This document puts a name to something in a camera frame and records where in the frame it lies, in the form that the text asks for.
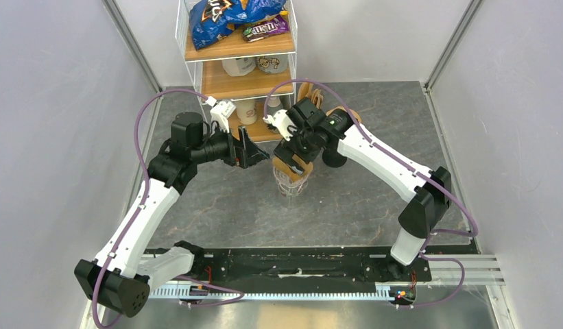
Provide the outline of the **black coffee server pot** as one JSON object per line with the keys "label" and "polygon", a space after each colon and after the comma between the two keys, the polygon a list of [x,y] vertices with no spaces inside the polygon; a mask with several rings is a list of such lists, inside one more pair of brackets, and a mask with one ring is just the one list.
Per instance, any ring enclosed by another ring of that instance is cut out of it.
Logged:
{"label": "black coffee server pot", "polygon": [[325,149],[322,152],[323,163],[331,168],[340,168],[347,162],[347,157],[341,155],[336,149]]}

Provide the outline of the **clear glass dripper with handle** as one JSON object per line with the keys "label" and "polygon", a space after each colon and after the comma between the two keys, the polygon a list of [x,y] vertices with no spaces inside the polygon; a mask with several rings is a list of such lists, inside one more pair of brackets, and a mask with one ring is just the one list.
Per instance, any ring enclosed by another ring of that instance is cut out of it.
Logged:
{"label": "clear glass dripper with handle", "polygon": [[281,173],[280,171],[278,171],[277,169],[273,168],[273,173],[274,173],[274,178],[276,180],[276,184],[277,186],[279,186],[280,184],[283,185],[299,185],[299,184],[304,184],[307,183],[307,180],[309,179],[303,179],[303,180],[299,180],[297,182],[291,182],[289,177],[286,176],[284,173]]}

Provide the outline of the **glass carafe with brown band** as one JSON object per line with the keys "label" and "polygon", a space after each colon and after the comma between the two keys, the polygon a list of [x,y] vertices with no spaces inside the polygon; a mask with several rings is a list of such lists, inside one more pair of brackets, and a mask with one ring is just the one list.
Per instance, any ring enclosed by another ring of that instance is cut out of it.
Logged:
{"label": "glass carafe with brown band", "polygon": [[284,197],[297,197],[307,187],[307,183],[299,185],[283,185],[280,184],[279,190]]}

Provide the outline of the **brown paper coffee filter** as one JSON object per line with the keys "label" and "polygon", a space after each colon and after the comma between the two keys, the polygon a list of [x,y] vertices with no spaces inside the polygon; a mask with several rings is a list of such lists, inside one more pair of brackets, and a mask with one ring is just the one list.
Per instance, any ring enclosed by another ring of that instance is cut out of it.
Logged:
{"label": "brown paper coffee filter", "polygon": [[346,110],[343,106],[338,106],[338,107],[335,107],[335,108],[333,108],[333,109],[331,109],[331,110],[326,111],[326,116],[330,116],[330,115],[331,115],[333,112],[335,112],[335,111],[338,111],[338,112],[350,112],[350,113],[354,116],[354,118],[356,118],[356,120],[357,120],[359,123],[362,123],[361,117],[359,116],[359,114],[358,114],[356,111],[354,111],[354,110],[352,110],[352,109]]}

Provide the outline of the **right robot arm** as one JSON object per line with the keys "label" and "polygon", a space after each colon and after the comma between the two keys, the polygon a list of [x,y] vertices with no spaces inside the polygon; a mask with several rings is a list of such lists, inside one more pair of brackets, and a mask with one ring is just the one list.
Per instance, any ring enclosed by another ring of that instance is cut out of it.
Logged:
{"label": "right robot arm", "polygon": [[352,160],[389,185],[406,202],[398,217],[400,232],[386,262],[387,274],[404,280],[414,271],[413,261],[450,206],[451,175],[444,167],[432,170],[403,156],[373,136],[351,112],[328,112],[302,99],[288,110],[263,118],[282,136],[274,150],[295,175],[321,156],[328,167],[339,168]]}

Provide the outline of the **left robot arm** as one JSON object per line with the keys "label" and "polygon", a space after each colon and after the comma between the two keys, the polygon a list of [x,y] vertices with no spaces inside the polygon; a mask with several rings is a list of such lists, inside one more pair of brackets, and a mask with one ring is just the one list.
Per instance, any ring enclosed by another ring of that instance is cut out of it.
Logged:
{"label": "left robot arm", "polygon": [[159,223],[197,175],[199,165],[221,160],[247,169],[269,159],[239,127],[238,136],[217,130],[196,112],[177,114],[171,136],[149,162],[133,205],[109,242],[93,260],[80,260],[74,274],[94,306],[105,306],[120,315],[134,317],[150,293],[166,282],[185,275],[197,280],[206,266],[197,256],[201,249],[176,243],[154,260],[141,262]]}

